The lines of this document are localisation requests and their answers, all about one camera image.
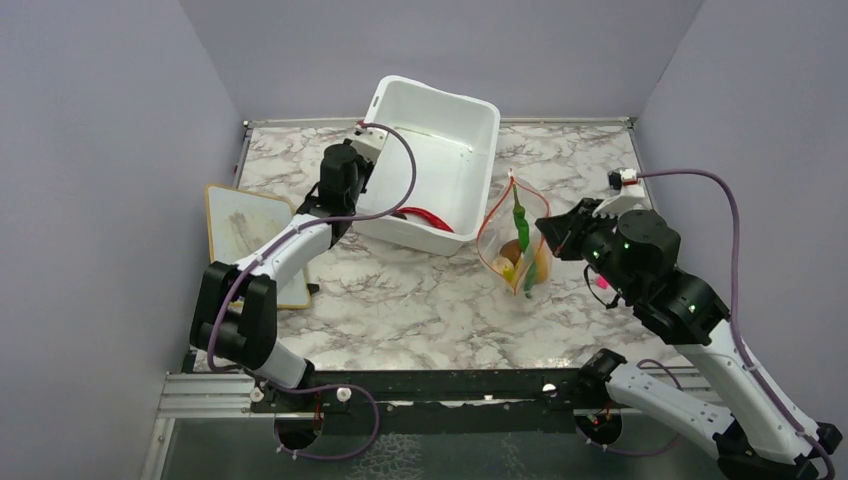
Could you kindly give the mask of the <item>orange citrus fruit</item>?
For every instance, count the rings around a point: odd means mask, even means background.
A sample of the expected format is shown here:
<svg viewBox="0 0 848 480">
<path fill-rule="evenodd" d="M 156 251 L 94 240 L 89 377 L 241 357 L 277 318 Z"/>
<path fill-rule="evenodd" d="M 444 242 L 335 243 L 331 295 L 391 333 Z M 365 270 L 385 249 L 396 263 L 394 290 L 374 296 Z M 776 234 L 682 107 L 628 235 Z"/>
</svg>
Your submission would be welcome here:
<svg viewBox="0 0 848 480">
<path fill-rule="evenodd" d="M 551 252 L 549 248 L 542 245 L 535 254 L 533 262 L 534 274 L 533 285 L 545 283 L 550 276 Z"/>
</svg>

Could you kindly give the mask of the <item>green chili pepper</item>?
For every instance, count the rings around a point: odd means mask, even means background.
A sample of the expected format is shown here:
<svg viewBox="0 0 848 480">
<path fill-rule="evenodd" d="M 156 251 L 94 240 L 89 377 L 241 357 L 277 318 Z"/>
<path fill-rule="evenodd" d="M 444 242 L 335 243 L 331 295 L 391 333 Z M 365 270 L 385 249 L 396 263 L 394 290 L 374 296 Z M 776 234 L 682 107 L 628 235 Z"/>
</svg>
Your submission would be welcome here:
<svg viewBox="0 0 848 480">
<path fill-rule="evenodd" d="M 530 246 L 530 226 L 526 219 L 526 210 L 521 204 L 518 194 L 518 187 L 512 184 L 513 208 L 512 216 L 514 226 L 517 230 L 518 244 L 522 254 L 526 253 Z"/>
</svg>

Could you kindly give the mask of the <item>clear zip top bag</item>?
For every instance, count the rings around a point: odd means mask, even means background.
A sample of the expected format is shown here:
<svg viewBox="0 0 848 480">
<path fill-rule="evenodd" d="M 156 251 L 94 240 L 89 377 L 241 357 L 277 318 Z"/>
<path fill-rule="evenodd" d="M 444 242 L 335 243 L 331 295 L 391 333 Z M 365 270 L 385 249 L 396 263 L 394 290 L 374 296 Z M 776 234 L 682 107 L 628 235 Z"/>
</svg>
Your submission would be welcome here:
<svg viewBox="0 0 848 480">
<path fill-rule="evenodd" d="M 516 184 L 518 187 L 519 199 L 526 210 L 526 219 L 530 226 L 530 246 L 527 252 L 523 254 L 519 264 L 515 266 L 518 273 L 518 282 L 514 288 L 490 267 L 492 261 L 500 256 L 501 246 L 510 240 L 518 239 L 512 216 L 512 184 Z M 535 227 L 535 221 L 539 218 L 548 217 L 550 214 L 550 203 L 542 192 L 529 181 L 519 177 L 513 170 L 509 170 L 504 188 L 494 199 L 478 230 L 476 250 L 481 263 L 495 276 L 503 290 L 515 298 L 527 301 L 534 299 L 543 289 L 543 285 L 550 279 L 549 276 L 545 283 L 533 285 L 533 262 L 536 251 L 542 245 L 547 246 L 541 233 Z"/>
</svg>

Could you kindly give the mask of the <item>brown kiwi fruit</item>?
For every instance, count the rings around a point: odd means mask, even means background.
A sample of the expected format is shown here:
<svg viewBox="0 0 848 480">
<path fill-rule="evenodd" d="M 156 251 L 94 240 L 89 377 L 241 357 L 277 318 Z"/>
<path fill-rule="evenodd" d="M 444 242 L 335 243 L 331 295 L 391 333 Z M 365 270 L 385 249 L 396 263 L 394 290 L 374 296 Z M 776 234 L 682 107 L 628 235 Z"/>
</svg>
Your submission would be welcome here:
<svg viewBox="0 0 848 480">
<path fill-rule="evenodd" d="M 523 256 L 520 241 L 513 239 L 503 244 L 499 250 L 499 255 L 509 260 L 513 266 L 517 266 Z"/>
</svg>

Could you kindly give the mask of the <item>red chili pepper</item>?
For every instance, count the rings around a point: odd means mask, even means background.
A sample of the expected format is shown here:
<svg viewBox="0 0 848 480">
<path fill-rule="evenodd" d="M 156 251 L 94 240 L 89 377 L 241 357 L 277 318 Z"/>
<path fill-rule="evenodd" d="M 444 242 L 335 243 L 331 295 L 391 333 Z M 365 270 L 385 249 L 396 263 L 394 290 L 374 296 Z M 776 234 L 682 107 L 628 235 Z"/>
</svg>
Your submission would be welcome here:
<svg viewBox="0 0 848 480">
<path fill-rule="evenodd" d="M 410 216 L 423 220 L 428 226 L 453 233 L 454 229 L 436 214 L 420 207 L 404 206 L 392 213 L 395 218 L 408 220 Z"/>
</svg>

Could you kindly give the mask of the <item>white plastic bin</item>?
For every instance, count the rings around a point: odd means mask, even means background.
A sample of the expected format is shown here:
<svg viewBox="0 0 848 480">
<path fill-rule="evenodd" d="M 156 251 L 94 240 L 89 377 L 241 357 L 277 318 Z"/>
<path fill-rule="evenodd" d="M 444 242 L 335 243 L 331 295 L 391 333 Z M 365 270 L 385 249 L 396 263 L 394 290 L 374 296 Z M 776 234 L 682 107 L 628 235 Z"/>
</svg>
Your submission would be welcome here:
<svg viewBox="0 0 848 480">
<path fill-rule="evenodd" d="M 378 83 L 364 116 L 380 154 L 359 197 L 366 216 L 402 201 L 448 225 L 413 215 L 356 222 L 362 235 L 452 256 L 475 239 L 488 202 L 501 114 L 490 102 L 445 92 L 398 75 Z"/>
</svg>

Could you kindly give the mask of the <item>yellow banana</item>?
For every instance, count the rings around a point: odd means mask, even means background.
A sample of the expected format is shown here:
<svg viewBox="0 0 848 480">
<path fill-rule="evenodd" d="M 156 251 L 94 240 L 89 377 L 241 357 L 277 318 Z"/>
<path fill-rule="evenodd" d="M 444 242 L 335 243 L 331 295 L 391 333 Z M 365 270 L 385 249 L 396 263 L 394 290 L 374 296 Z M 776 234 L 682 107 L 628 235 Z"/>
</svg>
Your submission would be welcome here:
<svg viewBox="0 0 848 480">
<path fill-rule="evenodd" d="M 518 273 L 514 265 L 507 265 L 501 271 L 503 279 L 514 288 L 518 282 Z"/>
</svg>

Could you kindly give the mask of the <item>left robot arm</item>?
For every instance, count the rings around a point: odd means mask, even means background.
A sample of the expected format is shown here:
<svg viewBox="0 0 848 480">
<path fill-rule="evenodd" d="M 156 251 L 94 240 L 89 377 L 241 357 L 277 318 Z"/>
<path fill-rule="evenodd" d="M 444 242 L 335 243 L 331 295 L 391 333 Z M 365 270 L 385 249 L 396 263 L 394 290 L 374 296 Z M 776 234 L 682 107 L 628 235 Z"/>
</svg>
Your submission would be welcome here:
<svg viewBox="0 0 848 480">
<path fill-rule="evenodd" d="M 378 153 L 347 139 L 327 147 L 318 182 L 291 222 L 236 263 L 215 261 L 204 271 L 189 333 L 208 360 L 223 358 L 276 384 L 276 396 L 298 411 L 313 401 L 314 369 L 277 336 L 278 290 L 347 232 Z"/>
</svg>

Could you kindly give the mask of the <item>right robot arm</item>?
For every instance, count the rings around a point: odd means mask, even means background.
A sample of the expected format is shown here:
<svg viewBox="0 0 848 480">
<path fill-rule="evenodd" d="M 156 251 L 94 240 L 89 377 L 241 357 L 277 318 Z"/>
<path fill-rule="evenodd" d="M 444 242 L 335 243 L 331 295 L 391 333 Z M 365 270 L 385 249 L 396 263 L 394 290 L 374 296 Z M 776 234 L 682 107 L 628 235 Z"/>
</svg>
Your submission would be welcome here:
<svg viewBox="0 0 848 480">
<path fill-rule="evenodd" d="M 587 405 L 635 408 L 700 446 L 729 479 L 816 479 L 817 460 L 841 442 L 833 425 L 801 412 L 732 333 L 730 312 L 701 278 L 678 267 L 681 238 L 652 210 L 596 216 L 594 199 L 536 221 L 554 256 L 583 260 L 634 316 L 686 357 L 721 398 L 713 405 L 599 350 L 579 370 Z"/>
</svg>

